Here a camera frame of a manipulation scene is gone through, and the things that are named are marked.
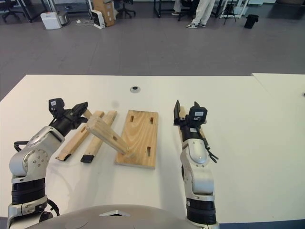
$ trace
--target white table surface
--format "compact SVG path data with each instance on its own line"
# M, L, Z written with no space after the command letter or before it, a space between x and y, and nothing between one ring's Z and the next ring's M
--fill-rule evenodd
M194 101L208 109L203 129L220 158L211 166L220 223L304 219L305 128L299 114L305 109L283 109L266 90L281 82L270 83L265 85L261 76L27 75L0 102L0 216L7 216L11 201L13 142L28 140L47 125L48 100L61 97L66 108L88 101L92 112L117 110L112 127L119 134L128 109L159 112L155 170L115 165L115 150L106 144L91 164L81 163L92 136L66 162L55 159L62 147L53 155L46 193L61 213L95 205L140 204L184 218L181 143L173 126L173 107L179 99L187 109ZM130 93L134 85L141 87L139 94Z

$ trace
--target black cable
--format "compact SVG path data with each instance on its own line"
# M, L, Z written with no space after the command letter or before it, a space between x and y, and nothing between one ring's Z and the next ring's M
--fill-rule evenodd
M215 163L217 163L217 160L219 160L219 158L210 151L211 148L209 147L208 141L206 140L206 138L202 137L202 135L200 133L200 129L198 127L196 127L196 131L197 131L199 137L201 138L201 140L203 140L205 149L209 152L209 156L210 156L211 160L214 161Z
M17 150L17 152L21 151L20 145L26 145L29 141L19 141L19 142L14 142L14 148Z
M59 208L58 206L50 199L48 199L48 204L51 206L51 211L54 210L56 212L56 215L59 216Z

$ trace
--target wooden plank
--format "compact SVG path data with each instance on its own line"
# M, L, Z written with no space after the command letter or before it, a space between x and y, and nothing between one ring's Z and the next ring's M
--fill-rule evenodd
M91 117L87 122L87 130L99 139L120 151L122 154L129 155L129 148L126 142L114 132L101 118Z
M103 116L102 120L109 126L112 125L115 117L117 115L117 111L109 111L106 115ZM91 140L89 146L87 147L84 155L81 158L81 162L91 163L94 157L97 155L103 141L99 139L97 136L94 136Z
M119 165L155 168L158 133L158 113L128 111L122 139L130 148L131 155L117 154Z
M180 116L181 118L185 118L186 113L185 113L185 108L184 108L184 106L180 106L179 116ZM179 129L180 139L181 139L181 142L182 142L182 134L181 134L181 131L180 131L180 128L179 128L179 127L178 127L178 129ZM202 128L200 128L200 133L201 133L201 135L202 135L203 138L206 138L205 135L204 135L204 133L203 133Z
M83 116L84 116L85 118L89 119L89 118L92 116L92 114L91 114L91 112L87 109L87 110L84 112Z
M96 111L92 116L103 117L103 111ZM70 157L75 150L80 146L80 144L88 136L89 131L86 129L86 124L82 125L73 138L66 144L66 146L61 150L56 159L60 161L65 161Z

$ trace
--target office chair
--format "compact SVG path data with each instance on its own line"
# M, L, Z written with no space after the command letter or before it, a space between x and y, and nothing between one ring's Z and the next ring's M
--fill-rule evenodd
M178 21L181 20L185 15L193 16L196 13L197 6L199 4L199 0L181 0L181 4L183 7L189 8L189 10L181 11L178 16Z
M123 3L123 8L119 9L118 12L119 14L123 15L123 13L125 13L125 17L128 14L129 18L132 18L131 13L133 13L133 16L135 17L135 11L134 10L129 10L127 8L125 8L125 3L130 3L131 5L133 5L133 0L121 0L121 3Z
M17 2L16 2L16 1L4 0L4 2L0 2L0 9L2 9L2 10L8 10L8 12L6 12L6 13L4 13L4 14L2 15L3 21L4 21L5 23L6 23L6 18L7 18L9 15L14 15L14 17L15 17L17 20L20 20L20 18L18 17L17 13L22 13L23 16L25 17L24 12L13 11L13 10L11 10L11 8L13 8L15 5L17 5Z

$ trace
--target trash can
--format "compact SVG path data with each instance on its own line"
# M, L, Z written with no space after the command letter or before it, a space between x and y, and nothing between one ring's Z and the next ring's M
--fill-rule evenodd
M249 14L246 21L246 24L244 25L247 29L252 29L254 23L258 22L258 15L255 14Z

